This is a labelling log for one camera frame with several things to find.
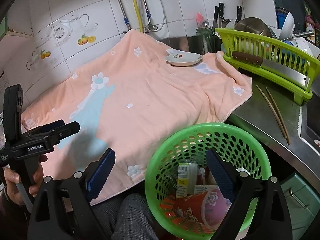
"white plate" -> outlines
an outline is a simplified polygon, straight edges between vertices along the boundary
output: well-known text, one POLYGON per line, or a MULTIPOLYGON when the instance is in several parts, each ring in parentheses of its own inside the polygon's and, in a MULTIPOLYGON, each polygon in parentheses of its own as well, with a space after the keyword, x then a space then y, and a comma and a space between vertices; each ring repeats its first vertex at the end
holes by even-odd
POLYGON ((166 61, 178 67, 188 67, 197 64, 202 59, 200 54, 180 51, 166 57, 166 61))
POLYGON ((279 40, 284 40, 287 39, 289 37, 292 36, 292 33, 294 31, 294 18, 292 16, 292 14, 289 12, 287 17, 285 18, 280 36, 279 36, 279 40))

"chopsticks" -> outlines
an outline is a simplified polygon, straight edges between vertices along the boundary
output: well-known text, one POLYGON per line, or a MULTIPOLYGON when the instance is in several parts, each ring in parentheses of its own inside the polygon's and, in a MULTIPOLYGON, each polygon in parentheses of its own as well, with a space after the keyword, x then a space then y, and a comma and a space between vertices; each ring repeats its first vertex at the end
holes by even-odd
POLYGON ((269 95, 270 98, 271 98, 271 101, 272 101, 274 107, 273 107, 273 105, 271 104, 271 102, 269 101, 269 99, 267 98, 267 96, 264 94, 264 92, 261 90, 261 88, 260 88, 258 85, 256 85, 256 87, 259 89, 260 93, 262 94, 262 96, 264 97, 264 99, 267 101, 267 103, 268 103, 268 105, 269 105, 269 107, 270 107, 273 115, 275 116, 276 121, 277 121, 277 123, 278 123, 278 125, 279 125, 279 127, 280 127, 281 133, 282 133, 282 135, 283 135, 283 138, 286 139, 288 145, 290 145, 291 142, 290 142, 290 138, 289 138, 289 133, 288 133, 287 127, 286 127, 286 125, 285 125, 285 123, 284 123, 284 120, 283 120, 283 118, 282 118, 282 115, 281 115, 281 113, 280 113, 280 110, 279 110, 279 108, 278 108, 278 106, 277 106, 277 104, 276 104, 273 96, 271 95, 270 91, 269 91, 268 88, 266 87, 266 90, 267 90, 267 92, 268 92, 268 95, 269 95))

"green basket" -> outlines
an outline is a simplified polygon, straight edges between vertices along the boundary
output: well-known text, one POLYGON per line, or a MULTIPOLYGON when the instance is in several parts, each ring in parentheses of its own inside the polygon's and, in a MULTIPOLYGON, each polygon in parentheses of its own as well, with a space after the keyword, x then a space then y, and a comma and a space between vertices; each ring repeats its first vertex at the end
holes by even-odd
MULTIPOLYGON (((223 160, 243 167, 253 178, 267 180, 270 163, 260 143, 249 133, 232 125, 203 123, 185 128, 169 137, 153 155, 146 172, 145 189, 150 210, 160 225, 184 240, 210 239, 214 231, 176 216, 173 211, 178 163, 195 160, 206 166, 206 152, 215 149, 223 160)), ((251 201, 241 231, 247 228, 257 205, 251 201)))
POLYGON ((318 59, 285 42, 266 36, 225 28, 215 30, 220 34, 227 52, 224 59, 231 65, 248 70, 286 88, 294 93, 294 101, 300 106, 303 101, 311 99, 311 84, 320 72, 320 61, 318 59), (307 87, 300 87, 298 84, 281 77, 281 74, 277 72, 273 73, 256 65, 237 61, 232 57, 233 51, 260 56, 292 68, 308 76, 310 78, 309 84, 307 87))

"gray cloth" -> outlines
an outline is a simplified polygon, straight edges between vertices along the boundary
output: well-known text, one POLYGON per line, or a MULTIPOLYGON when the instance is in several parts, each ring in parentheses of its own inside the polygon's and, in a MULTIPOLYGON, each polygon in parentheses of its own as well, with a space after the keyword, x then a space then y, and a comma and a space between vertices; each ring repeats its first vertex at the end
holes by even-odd
POLYGON ((133 193, 118 195, 92 207, 102 230, 110 240, 158 240, 159 224, 147 200, 133 193))

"red paper cup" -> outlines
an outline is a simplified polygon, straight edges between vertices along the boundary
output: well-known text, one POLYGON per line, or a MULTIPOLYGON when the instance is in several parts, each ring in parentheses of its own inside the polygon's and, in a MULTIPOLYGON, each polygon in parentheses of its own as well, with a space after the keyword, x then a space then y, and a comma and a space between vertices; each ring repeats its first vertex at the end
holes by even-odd
POLYGON ((207 192, 177 198, 173 208, 178 216, 217 230, 230 205, 217 186, 207 192))

